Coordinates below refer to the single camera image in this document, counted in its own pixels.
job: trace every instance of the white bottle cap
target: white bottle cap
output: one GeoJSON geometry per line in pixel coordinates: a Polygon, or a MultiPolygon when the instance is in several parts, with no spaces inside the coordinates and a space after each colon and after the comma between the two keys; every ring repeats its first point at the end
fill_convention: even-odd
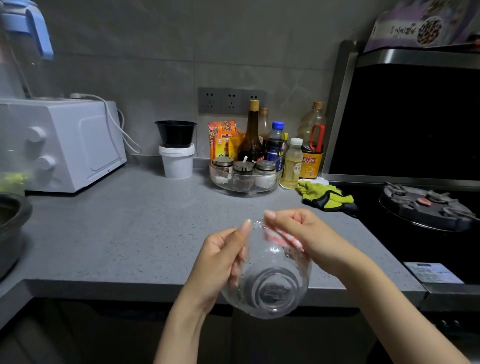
{"type": "Polygon", "coordinates": [[[293,146],[300,146],[303,144],[303,139],[302,138],[291,138],[290,139],[290,144],[293,146]]]}

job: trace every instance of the gas stove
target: gas stove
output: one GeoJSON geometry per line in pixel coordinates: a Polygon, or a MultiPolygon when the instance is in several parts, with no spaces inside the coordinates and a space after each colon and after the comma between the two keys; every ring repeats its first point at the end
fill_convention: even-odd
{"type": "Polygon", "coordinates": [[[480,193],[337,185],[359,220],[424,285],[422,309],[480,311],[480,193]]]}

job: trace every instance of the left hand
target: left hand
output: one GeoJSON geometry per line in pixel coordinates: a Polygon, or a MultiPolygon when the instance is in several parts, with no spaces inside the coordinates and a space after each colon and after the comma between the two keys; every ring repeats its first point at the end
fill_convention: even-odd
{"type": "Polygon", "coordinates": [[[207,236],[179,297],[209,313],[227,280],[238,279],[251,229],[248,219],[238,229],[207,236]]]}

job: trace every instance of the gray tile wall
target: gray tile wall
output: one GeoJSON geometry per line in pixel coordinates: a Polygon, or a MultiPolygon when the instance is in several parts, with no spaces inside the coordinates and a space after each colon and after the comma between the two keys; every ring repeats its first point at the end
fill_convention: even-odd
{"type": "Polygon", "coordinates": [[[197,121],[206,158],[207,123],[232,117],[198,115],[197,87],[265,90],[270,120],[294,133],[327,100],[339,43],[368,38],[396,1],[37,0],[56,55],[24,72],[35,96],[115,100],[144,154],[158,153],[154,121],[197,121]]]}

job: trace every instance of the dark pot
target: dark pot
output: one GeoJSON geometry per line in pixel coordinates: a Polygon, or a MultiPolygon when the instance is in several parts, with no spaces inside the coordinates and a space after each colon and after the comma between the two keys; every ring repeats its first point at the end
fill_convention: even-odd
{"type": "Polygon", "coordinates": [[[32,205],[26,197],[0,194],[0,279],[20,257],[20,228],[31,215],[32,205]]]}
{"type": "Polygon", "coordinates": [[[158,131],[166,148],[188,148],[192,143],[193,131],[197,123],[192,121],[156,121],[158,131]]]}

